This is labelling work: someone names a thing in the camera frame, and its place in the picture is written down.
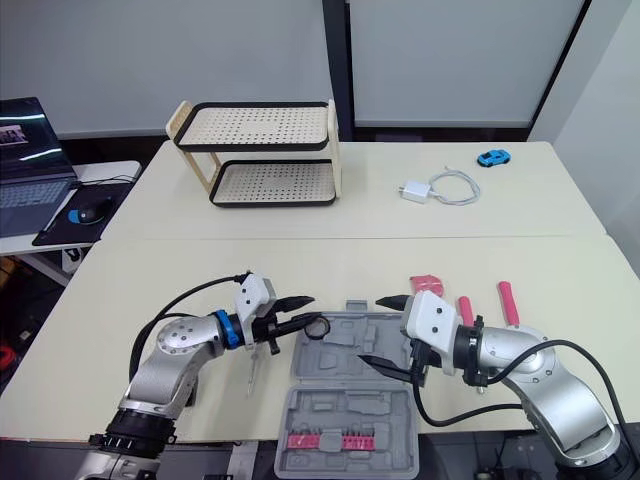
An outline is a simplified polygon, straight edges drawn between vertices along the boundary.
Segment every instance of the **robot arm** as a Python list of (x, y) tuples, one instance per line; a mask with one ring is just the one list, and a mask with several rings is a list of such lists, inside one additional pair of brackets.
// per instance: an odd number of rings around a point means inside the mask
[[(389, 297), (380, 304), (393, 307), (395, 302), (397, 308), (398, 299)], [(481, 319), (473, 327), (464, 326), (455, 309), (431, 292), (401, 300), (404, 330), (414, 343), (412, 370), (403, 373), (386, 361), (364, 358), (393, 378), (415, 382), (413, 376), (417, 375), (424, 382), (427, 366), (434, 365), (447, 375), (461, 369), (468, 385), (487, 386), (490, 374), (497, 374), (524, 351), (547, 340), (523, 326), (484, 327)], [(570, 476), (579, 473), (583, 476), (578, 478), (585, 479), (630, 477), (628, 471), (633, 472), (634, 462), (618, 429), (591, 389), (563, 367), (553, 349), (529, 356), (502, 382), (518, 395), (560, 471)], [(609, 466), (612, 471), (619, 470), (616, 475), (620, 476), (588, 475)]]
[(264, 341), (269, 342), (272, 353), (277, 353), (277, 337), (324, 319), (318, 313), (307, 313), (278, 323), (276, 313), (312, 300), (277, 300), (268, 279), (250, 274), (235, 297), (237, 314), (218, 310), (205, 317), (181, 317), (169, 322), (133, 377), (106, 433), (91, 437), (90, 442), (98, 449), (87, 455), (76, 478), (155, 479), (158, 457), (167, 443), (175, 441), (174, 423), (194, 390), (202, 366), (225, 350), (242, 345), (251, 348)]

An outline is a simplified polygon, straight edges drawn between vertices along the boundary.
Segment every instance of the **white table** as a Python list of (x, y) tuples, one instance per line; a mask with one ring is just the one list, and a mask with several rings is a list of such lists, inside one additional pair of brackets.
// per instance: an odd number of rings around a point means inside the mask
[[(640, 384), (632, 372), (640, 281), (607, 236), (111, 239), (93, 247), (0, 397), (0, 436), (86, 440), (102, 432), (127, 386), (129, 353), (140, 327), (177, 294), (247, 268), (269, 276), (280, 296), (316, 297), (308, 308), (322, 310), (344, 309), (347, 299), (367, 299), (379, 309), (375, 299), (409, 291), (410, 275), (432, 273), (443, 279), (447, 300), (468, 295), (474, 312), (496, 326), (504, 325), (496, 284), (509, 280), (523, 324), (591, 351), (610, 374), (627, 420), (640, 421)], [(209, 289), (177, 311), (231, 311), (232, 295), (233, 287)], [(210, 362), (201, 373), (196, 406), (178, 421), (178, 438), (276, 438), (285, 395), (296, 382), (290, 376), (294, 338), (279, 343), (282, 353), (262, 365), (250, 399), (247, 352)], [(609, 408), (590, 364), (571, 351), (559, 354)], [(459, 377), (436, 369), (423, 395), (436, 418), (515, 399), (501, 385), (480, 396)], [(514, 428), (530, 428), (521, 412), (489, 414), (438, 431)], [(434, 431), (422, 422), (420, 430)]]
[[(140, 173), (140, 163), (134, 160), (121, 162), (103, 162), (89, 163), (86, 165), (74, 165), (73, 169), (81, 182), (91, 182), (95, 180), (103, 180), (122, 175), (123, 178), (137, 178)], [(67, 202), (73, 197), (75, 190), (70, 190), (67, 197), (60, 204), (51, 220), (55, 218), (60, 210), (64, 208)], [(44, 257), (35, 254), (41, 252), (49, 252), (52, 250), (66, 250), (69, 248), (88, 247), (91, 243), (69, 243), (59, 245), (39, 245), (34, 246), (33, 241), (38, 236), (37, 233), (29, 235), (17, 235), (14, 237), (0, 238), (0, 256), (16, 255), (23, 262), (31, 265), (36, 270), (47, 275), (49, 278), (61, 285), (67, 285), (71, 276), (62, 270), (55, 263)]]
[[(479, 153), (506, 148), (513, 160), (483, 168)], [(306, 208), (225, 209), (214, 206), (176, 147), (158, 151), (103, 238), (427, 238), (602, 235), (605, 230), (545, 142), (342, 143), (343, 197)], [(227, 154), (231, 158), (284, 158)], [(400, 198), (406, 180), (426, 182), (445, 166), (470, 174), (480, 200), (456, 207)], [(445, 178), (437, 188), (468, 196), (468, 186)]]

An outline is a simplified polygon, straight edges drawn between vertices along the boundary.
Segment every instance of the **laptop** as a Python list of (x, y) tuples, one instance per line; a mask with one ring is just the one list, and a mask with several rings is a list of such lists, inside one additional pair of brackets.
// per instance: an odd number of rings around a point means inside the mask
[(0, 100), (0, 237), (43, 229), (76, 180), (38, 99)]

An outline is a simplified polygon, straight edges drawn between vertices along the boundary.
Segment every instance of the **white usb cable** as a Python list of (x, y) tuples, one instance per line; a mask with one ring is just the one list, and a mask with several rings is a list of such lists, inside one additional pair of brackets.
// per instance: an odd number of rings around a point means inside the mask
[[(402, 198), (413, 202), (424, 203), (427, 198), (431, 196), (445, 205), (469, 205), (470, 203), (477, 202), (482, 192), (480, 191), (480, 186), (476, 181), (460, 170), (451, 170), (449, 167), (445, 167), (445, 169), (446, 170), (444, 172), (431, 177), (429, 179), (429, 183), (425, 184), (412, 180), (406, 182), (404, 186), (400, 187), (400, 194), (402, 195)], [(465, 180), (471, 187), (473, 195), (462, 200), (450, 200), (443, 194), (436, 192), (433, 188), (433, 183), (442, 177), (458, 177)]]

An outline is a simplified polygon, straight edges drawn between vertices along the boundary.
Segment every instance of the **blue toy car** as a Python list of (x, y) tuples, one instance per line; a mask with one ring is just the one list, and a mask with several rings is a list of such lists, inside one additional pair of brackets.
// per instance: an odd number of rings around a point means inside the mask
[(509, 163), (509, 160), (511, 160), (511, 155), (506, 150), (489, 150), (487, 153), (478, 156), (478, 163), (483, 167)]

